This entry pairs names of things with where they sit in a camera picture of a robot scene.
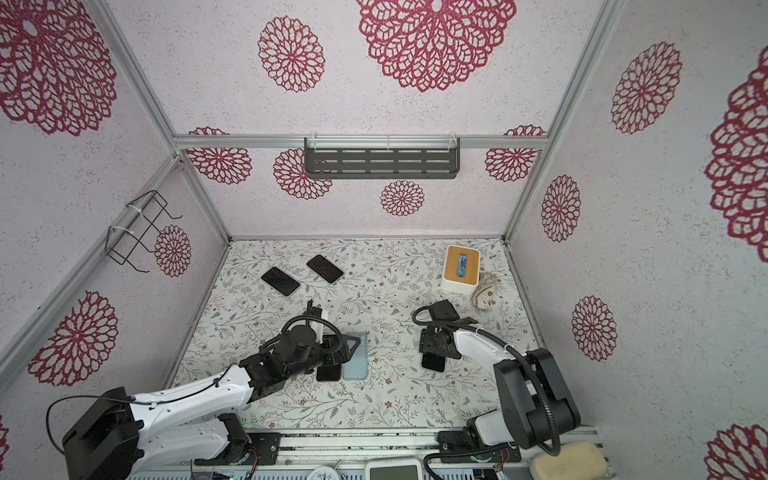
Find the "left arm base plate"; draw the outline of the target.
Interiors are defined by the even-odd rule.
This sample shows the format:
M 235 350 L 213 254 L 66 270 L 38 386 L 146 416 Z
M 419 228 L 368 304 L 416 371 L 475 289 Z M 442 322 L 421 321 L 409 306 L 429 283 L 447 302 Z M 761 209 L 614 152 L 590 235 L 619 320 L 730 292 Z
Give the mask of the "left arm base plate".
M 271 466 L 277 461 L 282 435 L 279 433 L 247 433 L 248 441 L 230 441 L 220 454 L 211 459 L 195 459 L 195 466 Z

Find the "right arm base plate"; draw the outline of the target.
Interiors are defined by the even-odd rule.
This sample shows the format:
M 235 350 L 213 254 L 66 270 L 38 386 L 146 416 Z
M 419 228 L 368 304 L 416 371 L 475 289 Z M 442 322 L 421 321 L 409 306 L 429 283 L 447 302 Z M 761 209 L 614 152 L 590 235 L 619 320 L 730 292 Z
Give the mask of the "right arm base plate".
M 489 463 L 501 464 L 522 460 L 520 449 L 515 444 L 494 446 L 494 451 L 485 452 L 490 446 L 482 444 L 462 430 L 442 430 L 436 435 L 440 461 L 443 463 Z

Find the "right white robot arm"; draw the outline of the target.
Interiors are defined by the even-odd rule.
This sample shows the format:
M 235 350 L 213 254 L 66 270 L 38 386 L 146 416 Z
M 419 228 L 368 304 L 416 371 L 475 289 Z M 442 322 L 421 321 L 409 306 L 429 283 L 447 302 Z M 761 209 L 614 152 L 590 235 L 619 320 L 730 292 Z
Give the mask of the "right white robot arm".
M 522 353 L 510 343 L 460 317 L 440 300 L 417 308 L 411 321 L 420 326 L 419 352 L 425 369 L 441 372 L 448 358 L 465 357 L 493 377 L 498 407 L 469 419 L 463 442 L 477 451 L 503 444 L 561 453 L 561 435 L 581 425 L 580 412 L 554 356 L 544 348 Z

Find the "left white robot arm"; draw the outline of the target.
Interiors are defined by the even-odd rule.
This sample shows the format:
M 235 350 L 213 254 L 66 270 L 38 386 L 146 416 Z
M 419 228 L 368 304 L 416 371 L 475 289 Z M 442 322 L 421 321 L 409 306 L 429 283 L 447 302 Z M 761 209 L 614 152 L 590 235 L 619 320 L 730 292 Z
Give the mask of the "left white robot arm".
M 126 479 L 185 460 L 235 463 L 252 448 L 239 411 L 297 375 L 350 361 L 360 344 L 340 332 L 319 339 L 299 324 L 210 377 L 136 395 L 122 387 L 109 390 L 95 397 L 62 439 L 67 475 Z

